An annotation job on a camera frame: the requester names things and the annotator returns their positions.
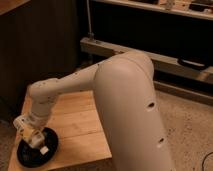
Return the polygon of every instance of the wooden table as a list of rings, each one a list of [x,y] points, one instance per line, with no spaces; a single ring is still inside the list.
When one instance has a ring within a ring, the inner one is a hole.
[[[22,114],[27,113],[30,106],[31,100],[26,97]],[[60,96],[47,126],[54,129],[59,136],[59,147],[54,157],[39,168],[21,166],[16,157],[20,141],[17,135],[9,171],[51,170],[111,157],[91,92]]]

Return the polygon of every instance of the terrazzo floor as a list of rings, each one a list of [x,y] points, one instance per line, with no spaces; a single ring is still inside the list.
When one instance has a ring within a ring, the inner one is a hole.
[[[203,157],[213,151],[213,107],[157,91],[157,100],[167,131],[177,171],[201,171]],[[0,171],[6,171],[15,129],[0,121]],[[111,159],[57,171],[114,171]],[[205,171],[213,170],[213,155]]]

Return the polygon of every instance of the screw hole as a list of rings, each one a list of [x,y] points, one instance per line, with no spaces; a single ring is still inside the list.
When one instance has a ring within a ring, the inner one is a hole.
[[[148,110],[152,110],[152,109],[154,108],[154,106],[155,106],[155,103],[152,102],[152,103],[150,103],[150,104],[147,106],[147,109],[148,109]]]
[[[163,145],[163,142],[164,142],[164,138],[161,138],[161,139],[158,141],[157,147],[158,147],[158,148],[161,148],[162,145]]]

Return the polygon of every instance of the black plate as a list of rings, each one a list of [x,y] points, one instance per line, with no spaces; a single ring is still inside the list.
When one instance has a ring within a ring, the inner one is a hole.
[[[25,141],[21,140],[17,150],[17,157],[19,162],[29,168],[39,167],[49,161],[58,147],[58,136],[50,128],[43,130],[45,136],[45,145],[49,151],[42,155],[38,149],[32,149]]]

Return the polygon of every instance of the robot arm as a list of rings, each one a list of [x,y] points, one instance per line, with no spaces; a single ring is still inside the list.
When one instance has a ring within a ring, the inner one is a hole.
[[[31,111],[14,125],[44,155],[42,129],[62,93],[93,90],[96,108],[118,171],[175,171],[157,108],[151,60],[130,51],[61,79],[34,83]]]

